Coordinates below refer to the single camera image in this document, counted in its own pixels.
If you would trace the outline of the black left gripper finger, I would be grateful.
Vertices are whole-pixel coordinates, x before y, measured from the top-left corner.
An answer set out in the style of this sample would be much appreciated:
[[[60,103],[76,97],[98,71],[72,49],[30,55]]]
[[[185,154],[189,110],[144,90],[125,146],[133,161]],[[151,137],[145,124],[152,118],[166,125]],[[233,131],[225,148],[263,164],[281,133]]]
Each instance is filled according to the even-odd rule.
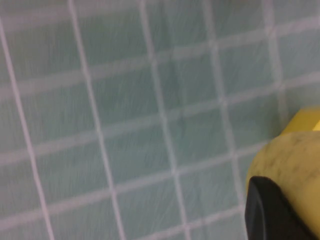
[[[244,219],[249,240],[317,239],[281,188],[265,176],[249,180]]]

